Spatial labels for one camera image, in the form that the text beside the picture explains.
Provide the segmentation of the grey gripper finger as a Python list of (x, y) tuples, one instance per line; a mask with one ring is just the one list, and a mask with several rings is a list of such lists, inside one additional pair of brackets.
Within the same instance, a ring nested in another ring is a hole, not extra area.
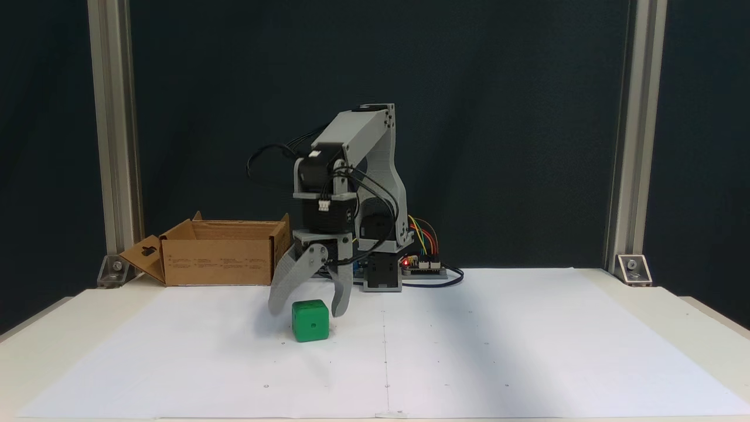
[(335, 289), (330, 312), (338, 318), (345, 314), (353, 288), (353, 235), (340, 235), (335, 246), (328, 246), (328, 252), (327, 269)]

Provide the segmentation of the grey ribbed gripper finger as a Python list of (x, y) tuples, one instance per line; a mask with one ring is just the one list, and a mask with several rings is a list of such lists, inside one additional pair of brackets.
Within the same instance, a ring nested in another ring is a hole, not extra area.
[(292, 292), (310, 280), (328, 259), (329, 249), (321, 243), (291, 246), (274, 270), (268, 297), (270, 314), (281, 314)]

